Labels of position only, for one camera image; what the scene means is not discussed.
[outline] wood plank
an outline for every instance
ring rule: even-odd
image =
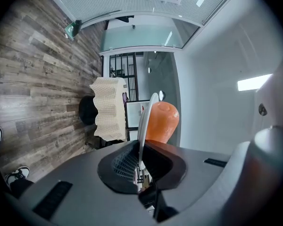
[[[105,23],[65,38],[70,19],[52,0],[17,0],[0,23],[0,170],[27,165],[36,181],[98,145],[78,117],[101,75]]]

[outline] white wall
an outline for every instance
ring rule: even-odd
[[[118,19],[109,20],[108,29],[131,25],[175,26],[173,19],[171,19],[170,17],[135,15],[134,17],[129,18],[128,23],[125,23]]]
[[[145,67],[145,57],[136,57],[136,70],[138,81],[138,94],[139,100],[150,100],[149,80],[148,80],[148,68]]]
[[[239,1],[240,6],[237,0],[227,4],[233,13],[247,0]],[[219,15],[224,16],[219,12],[214,19],[222,26]],[[210,37],[201,33],[189,49],[175,53],[181,147],[231,154],[238,143],[251,140],[258,116],[255,91],[238,92],[237,81],[272,73],[283,59],[283,35],[265,6],[253,2],[231,24],[227,15],[225,30],[217,26]]]

